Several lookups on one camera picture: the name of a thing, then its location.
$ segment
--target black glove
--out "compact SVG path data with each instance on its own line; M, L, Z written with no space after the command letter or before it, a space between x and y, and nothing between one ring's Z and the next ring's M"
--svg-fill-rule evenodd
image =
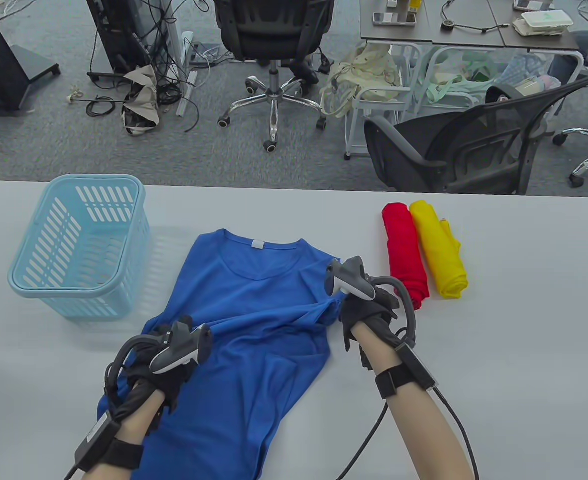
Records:
M362 300L354 295L347 295L340 307L339 319L342 322L343 338L345 340L345 351L349 351L351 340L356 341L351 329L358 322L363 322L383 342L396 348L401 345L401 340L389 329L392 318L397 315L393 310L400 307L398 299L389 292L375 287L376 297L374 300ZM371 366L365 358L363 351L360 351L363 367L371 370Z
M180 322L187 323L191 328L191 317L182 317ZM159 325L149 332L149 335L163 336L170 331L170 329L171 327L168 325ZM124 368L127 385L132 390L129 392L129 395L127 395L124 404L112 413L113 419L122 422L122 420L138 410L156 390L164 393L165 400L150 426L150 431L157 428L164 407L169 407L170 413L174 411L178 404L178 395L181 387L189 381L189 378L196 370L198 364L195 361L191 361L187 365L176 366L166 373L152 373L151 370L149 370L149 364L164 348L165 345L149 344L142 344L134 347L133 352L136 355L134 363Z

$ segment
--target person's arm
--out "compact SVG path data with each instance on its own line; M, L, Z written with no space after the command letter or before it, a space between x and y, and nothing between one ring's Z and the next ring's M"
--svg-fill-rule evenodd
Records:
M351 329L376 375L401 361L367 325ZM420 480L474 480L463 448L429 394L412 382L387 399Z
M138 410L123 420L116 438L128 444L141 445L164 400L165 395L161 391L152 393ZM99 463L83 475L83 480L129 480L131 475L131 470Z

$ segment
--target desk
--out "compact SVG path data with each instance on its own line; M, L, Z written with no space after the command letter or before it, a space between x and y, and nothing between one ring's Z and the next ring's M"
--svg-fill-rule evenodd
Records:
M560 50L560 51L575 51L578 50L578 45L573 39L572 35L567 33L557 36L522 36L519 35L514 27L511 25L512 21L520 18L521 11L516 11L512 8L510 0L487 0L492 9L493 16L496 23L509 23L509 27L500 29L500 37L507 48L528 49L528 50ZM570 18L576 18L578 12L576 6L571 9L564 10Z
M0 182L0 480L65 475L95 420L105 366L163 308L198 234L303 237L342 258L360 255L381 275L380 212L418 199L451 221L470 287L449 301L431 288L417 312L417 352L464 423L481 477L588 479L588 198L147 187L147 281L159 287L152 297L145 287L138 315L101 331L78 329L7 285L44 186ZM335 478L380 413L358 349L344 351L339 324L328 337L332 358L280 425L265 480ZM416 478L390 417L350 475Z
M360 38L382 42L431 42L434 45L519 48L531 50L575 51L576 42L570 35L522 37L516 33L511 21L520 18L522 12L512 9L511 0L456 0L447 9L447 16L456 23L477 27L490 27L509 23L509 27L490 32L454 28L452 31L440 29L440 8L444 0L423 0L415 27L392 27L374 25L374 12L394 12L401 9L388 9L386 0L360 0ZM576 7L569 7L566 13L578 16Z
M440 29L441 0L423 0L413 27L393 27L374 25L374 12L401 11L401 7L387 8L387 0L360 0L360 38L383 42L431 42L435 45L491 47L500 48L502 38L496 30L481 34L472 30L454 28L452 31ZM458 0L447 9L447 15L466 25L492 26L495 20L486 0Z

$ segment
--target light blue plastic basket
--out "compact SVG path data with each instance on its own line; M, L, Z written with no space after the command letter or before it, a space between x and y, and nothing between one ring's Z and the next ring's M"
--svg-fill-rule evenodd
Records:
M126 316L149 243L144 201L145 188L130 175L52 180L9 271L10 286L71 320Z

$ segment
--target chair base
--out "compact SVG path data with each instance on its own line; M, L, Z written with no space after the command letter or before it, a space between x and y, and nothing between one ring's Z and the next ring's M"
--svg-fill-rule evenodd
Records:
M555 135L555 137L552 139L552 143L556 146L561 146L562 144L565 143L565 140L567 140L568 135L572 135L574 133L577 133L579 135L585 135L586 137L588 137L588 129L584 129L584 128L569 128L567 130L563 130L561 131L559 134ZM584 162L580 163L580 165L578 167L576 167L575 169L573 169L573 172L570 174L568 180L570 183L570 186L572 188L578 188L578 187L582 187L585 183L585 178L584 175L585 173L587 173L588 171L588 158L587 160L584 160Z
M325 130L326 118L322 114L321 106L318 103L306 98L302 99L287 94L287 92L290 92L296 87L302 89L305 87L305 84L298 78L290 78L284 84L279 84L278 67L275 61L271 61L269 62L269 86L265 85L255 76L247 77L245 79L245 88L247 89L247 92L253 96L233 102L229 108L225 110L225 113L218 118L218 126L221 128L229 126L229 116L239 108L259 103L269 103L271 107L269 112L269 139L266 140L262 146L265 151L271 153L276 150L278 142L278 104L287 102L315 110L315 112L319 114L316 128L319 130Z

